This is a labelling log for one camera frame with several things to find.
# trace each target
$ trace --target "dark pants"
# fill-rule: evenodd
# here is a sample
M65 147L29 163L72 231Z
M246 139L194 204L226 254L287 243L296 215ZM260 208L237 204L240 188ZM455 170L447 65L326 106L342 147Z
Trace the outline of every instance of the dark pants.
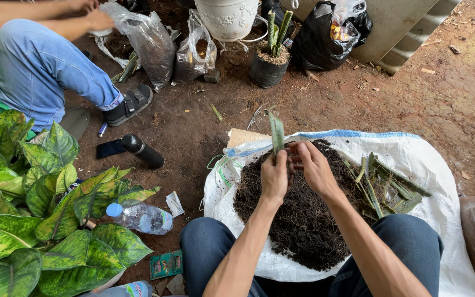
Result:
M373 224L372 229L432 297L437 297L443 243L432 227L419 218L396 214L380 219ZM210 277L235 240L223 223L212 218L192 220L181 231L184 275L190 297L202 296ZM252 282L248 295L266 297L256 280ZM337 296L372 296L353 257L338 271L329 289L329 297Z

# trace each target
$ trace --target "water bottle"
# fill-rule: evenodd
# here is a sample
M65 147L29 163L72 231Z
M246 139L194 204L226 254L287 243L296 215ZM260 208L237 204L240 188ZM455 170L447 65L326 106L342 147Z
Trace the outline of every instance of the water bottle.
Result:
M120 204L111 203L107 206L106 213L115 223L144 233L164 235L173 228L173 217L170 213L139 200L128 199Z
M110 287L102 293L92 293L80 295L80 297L151 297L153 287L145 280L118 286Z

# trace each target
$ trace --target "decorative white planter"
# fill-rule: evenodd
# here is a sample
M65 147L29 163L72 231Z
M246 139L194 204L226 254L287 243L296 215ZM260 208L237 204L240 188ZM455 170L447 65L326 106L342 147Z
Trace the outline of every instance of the decorative white planter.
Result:
M195 0L203 23L217 40L232 42L250 33L258 0Z

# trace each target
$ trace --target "black sandal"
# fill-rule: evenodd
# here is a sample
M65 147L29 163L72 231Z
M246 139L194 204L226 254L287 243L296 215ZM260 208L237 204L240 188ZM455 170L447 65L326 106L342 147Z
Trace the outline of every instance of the black sandal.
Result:
M102 111L104 119L109 126L115 127L134 117L151 103L153 92L145 84L139 84L136 89L129 90L122 94L124 100L110 111Z

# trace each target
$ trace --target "blue jeans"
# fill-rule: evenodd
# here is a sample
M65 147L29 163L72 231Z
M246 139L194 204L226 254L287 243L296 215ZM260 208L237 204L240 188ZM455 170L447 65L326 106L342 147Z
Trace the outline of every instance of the blue jeans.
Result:
M34 118L33 131L50 129L65 114L63 89L102 111L123 100L107 73L64 37L33 21L11 20L0 29L0 101Z
M389 215L373 224L373 231L426 287L432 297L439 292L439 262L443 243L425 221L410 215ZM218 220L198 218L181 231L184 275L190 297L201 297L208 280L235 242L234 235ZM254 280L249 297L265 297ZM357 264L350 257L338 271L329 297L372 296Z

